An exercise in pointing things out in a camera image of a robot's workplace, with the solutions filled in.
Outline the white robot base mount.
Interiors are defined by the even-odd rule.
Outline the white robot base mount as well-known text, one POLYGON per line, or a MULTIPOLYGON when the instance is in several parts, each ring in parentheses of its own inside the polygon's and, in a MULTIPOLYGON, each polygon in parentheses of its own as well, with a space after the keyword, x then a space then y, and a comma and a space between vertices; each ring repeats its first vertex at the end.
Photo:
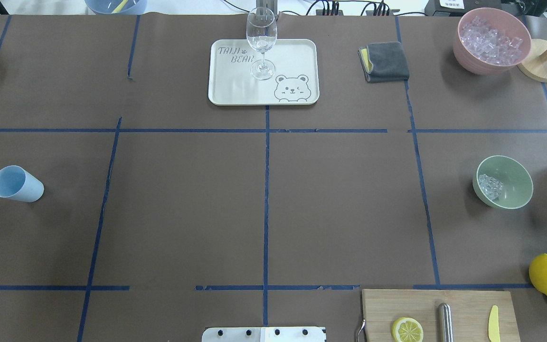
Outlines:
POLYGON ((205 329, 202 342, 326 342, 324 327, 211 327, 205 329))

